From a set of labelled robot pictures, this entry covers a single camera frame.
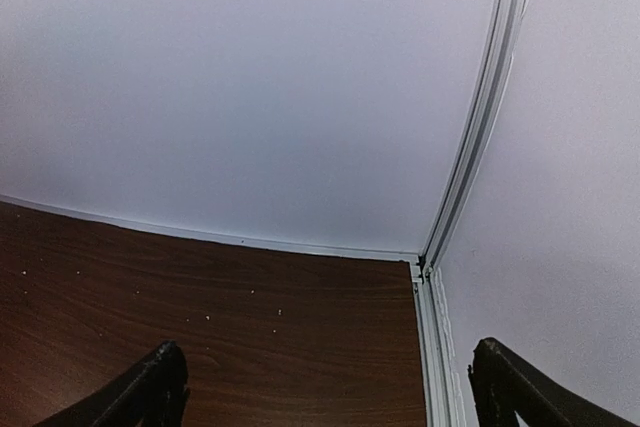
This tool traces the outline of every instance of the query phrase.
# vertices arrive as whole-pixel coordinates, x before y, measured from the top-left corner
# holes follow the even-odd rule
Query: white panel
[[[640,0],[530,0],[491,143],[441,265],[461,375],[478,340],[495,336],[636,423],[639,12]]]
[[[0,0],[0,193],[418,252],[493,0]]]

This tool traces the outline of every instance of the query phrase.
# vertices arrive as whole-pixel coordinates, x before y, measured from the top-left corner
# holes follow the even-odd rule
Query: white wall
[[[530,1],[441,266],[469,419],[466,366],[495,336],[640,423],[639,105],[640,0]]]
[[[0,0],[0,194],[418,252],[493,0]]]

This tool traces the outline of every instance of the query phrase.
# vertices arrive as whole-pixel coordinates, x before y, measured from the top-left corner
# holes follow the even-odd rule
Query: white baseboard
[[[204,232],[199,230],[188,230],[167,225],[148,224],[135,220],[128,220],[117,217],[109,217],[107,215],[83,212],[65,207],[57,207],[48,204],[40,204],[29,200],[19,199],[12,196],[1,195],[0,201],[9,204],[19,205],[29,209],[41,210],[52,214],[64,215],[76,219],[89,220],[93,222],[101,222],[104,224],[116,225],[125,229],[138,230],[141,232],[149,232],[153,234],[168,235],[171,237],[181,237],[185,239],[204,240],[208,242],[217,242],[219,244],[239,245],[245,247],[253,247],[256,249],[277,250],[282,252],[295,252],[298,254],[311,255],[328,255],[332,257],[345,257],[350,259],[371,259],[371,260],[387,260],[387,261],[405,261],[410,266],[416,266],[418,263],[418,254],[406,252],[388,252],[379,250],[366,249],[347,249],[342,247],[327,247],[321,245],[308,245],[290,242],[280,242],[276,240],[254,239],[249,237],[238,237],[235,235],[219,234],[215,232]]]
[[[465,427],[460,376],[455,365],[451,324],[438,270],[414,284],[422,357],[427,425]]]

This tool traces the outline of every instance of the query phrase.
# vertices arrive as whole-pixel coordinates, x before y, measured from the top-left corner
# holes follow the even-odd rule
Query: black object
[[[469,380],[480,427],[636,427],[558,385],[500,341],[474,351]]]
[[[99,391],[34,427],[179,427],[189,397],[187,362],[162,343]]]

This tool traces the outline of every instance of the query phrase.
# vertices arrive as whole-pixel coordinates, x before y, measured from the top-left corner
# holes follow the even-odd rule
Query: floor
[[[185,426],[424,426],[405,264],[175,239],[0,203],[0,425],[31,425],[164,339]]]

